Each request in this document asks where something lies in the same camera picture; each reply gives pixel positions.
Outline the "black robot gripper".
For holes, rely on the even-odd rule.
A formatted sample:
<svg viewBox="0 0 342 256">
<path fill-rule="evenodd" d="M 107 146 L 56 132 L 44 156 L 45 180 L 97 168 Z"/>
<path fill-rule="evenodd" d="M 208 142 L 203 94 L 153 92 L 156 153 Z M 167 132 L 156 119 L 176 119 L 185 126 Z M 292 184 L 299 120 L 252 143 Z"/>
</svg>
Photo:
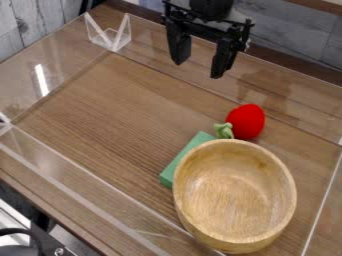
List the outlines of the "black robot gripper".
<svg viewBox="0 0 342 256">
<path fill-rule="evenodd" d="M 231 69 L 238 51 L 250 45 L 255 21 L 235 8 L 235 0 L 163 0 L 169 56 L 180 65 L 191 56 L 191 36 L 216 43 L 211 75 Z"/>
</svg>

